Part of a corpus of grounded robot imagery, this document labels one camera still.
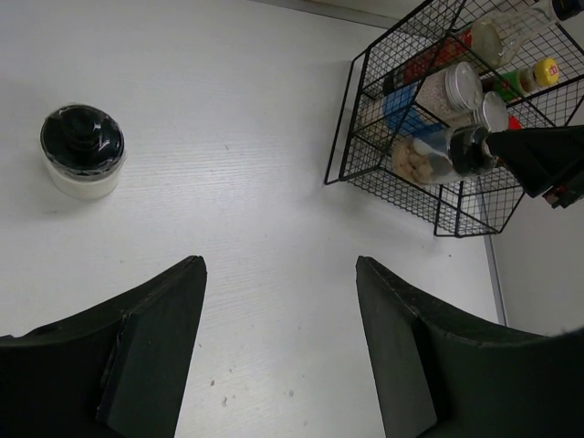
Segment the white powder jar black cap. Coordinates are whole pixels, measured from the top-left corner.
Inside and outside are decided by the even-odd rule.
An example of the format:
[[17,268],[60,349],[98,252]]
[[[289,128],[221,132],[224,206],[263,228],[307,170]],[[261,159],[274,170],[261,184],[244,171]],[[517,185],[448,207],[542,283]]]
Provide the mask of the white powder jar black cap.
[[65,195],[94,201],[118,186],[125,140],[103,110],[84,104],[56,109],[45,118],[39,139],[49,176]]

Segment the blue label silver lid jar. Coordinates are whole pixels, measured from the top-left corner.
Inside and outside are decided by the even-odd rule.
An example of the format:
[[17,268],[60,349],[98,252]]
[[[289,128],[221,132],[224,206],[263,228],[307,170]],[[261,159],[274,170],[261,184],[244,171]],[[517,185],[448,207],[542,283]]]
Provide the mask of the blue label silver lid jar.
[[431,132],[477,110],[482,100],[481,80],[464,61],[391,92],[382,100],[383,118],[401,135]]

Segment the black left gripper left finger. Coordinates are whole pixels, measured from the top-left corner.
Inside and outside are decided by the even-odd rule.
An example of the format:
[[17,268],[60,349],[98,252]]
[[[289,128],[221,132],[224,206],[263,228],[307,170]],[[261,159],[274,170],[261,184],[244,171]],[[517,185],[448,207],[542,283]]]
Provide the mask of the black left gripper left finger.
[[4,437],[172,437],[203,310],[206,265],[1,339]]

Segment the tall dark sauce bottle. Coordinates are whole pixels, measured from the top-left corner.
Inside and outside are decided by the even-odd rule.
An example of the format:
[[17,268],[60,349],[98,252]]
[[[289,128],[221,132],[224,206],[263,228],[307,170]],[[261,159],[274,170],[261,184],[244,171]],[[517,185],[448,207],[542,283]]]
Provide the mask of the tall dark sauce bottle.
[[501,68],[531,38],[582,12],[579,0],[536,1],[515,11],[491,11],[470,26],[471,49],[490,67]]

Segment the red lid sauce jar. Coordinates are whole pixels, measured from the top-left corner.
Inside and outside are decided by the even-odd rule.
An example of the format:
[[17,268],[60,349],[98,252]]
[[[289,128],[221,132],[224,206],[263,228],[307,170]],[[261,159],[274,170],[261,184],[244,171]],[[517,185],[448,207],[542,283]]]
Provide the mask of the red lid sauce jar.
[[471,37],[467,32],[460,38],[449,36],[444,43],[435,44],[406,61],[402,68],[393,71],[384,81],[383,99],[403,86],[424,80],[432,73],[464,61],[473,66],[481,80],[485,65],[475,55],[468,52],[467,47],[470,44]]

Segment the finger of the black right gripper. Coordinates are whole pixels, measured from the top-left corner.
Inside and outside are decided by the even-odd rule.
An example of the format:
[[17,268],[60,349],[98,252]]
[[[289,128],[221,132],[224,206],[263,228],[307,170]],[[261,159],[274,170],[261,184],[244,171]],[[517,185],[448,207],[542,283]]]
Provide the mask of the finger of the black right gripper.
[[583,128],[566,126],[492,133],[489,151],[532,198],[583,197]]

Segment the yellow cap sauce bottle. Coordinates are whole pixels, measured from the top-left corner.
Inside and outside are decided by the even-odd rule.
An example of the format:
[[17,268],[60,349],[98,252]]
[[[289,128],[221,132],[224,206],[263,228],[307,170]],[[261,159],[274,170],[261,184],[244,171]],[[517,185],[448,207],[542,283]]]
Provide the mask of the yellow cap sauce bottle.
[[512,102],[522,99],[529,93],[555,85],[559,76],[558,63],[554,58],[547,57],[540,59],[531,67],[484,78],[482,86],[484,92],[494,92],[504,102]]

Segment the brown spice jar black cap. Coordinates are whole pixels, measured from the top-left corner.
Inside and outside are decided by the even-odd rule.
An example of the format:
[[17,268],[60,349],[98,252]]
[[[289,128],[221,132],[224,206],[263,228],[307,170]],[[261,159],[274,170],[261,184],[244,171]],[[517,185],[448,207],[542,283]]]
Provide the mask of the brown spice jar black cap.
[[486,174],[497,163],[485,143],[488,135],[487,128],[471,125],[410,136],[393,146],[393,172],[420,186],[456,183]]

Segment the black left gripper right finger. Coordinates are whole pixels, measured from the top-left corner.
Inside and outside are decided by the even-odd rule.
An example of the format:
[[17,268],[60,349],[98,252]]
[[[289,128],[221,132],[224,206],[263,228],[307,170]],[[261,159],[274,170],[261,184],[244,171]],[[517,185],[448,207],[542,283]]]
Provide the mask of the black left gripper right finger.
[[583,332],[546,337],[456,308],[362,256],[361,320],[388,437],[580,437]]

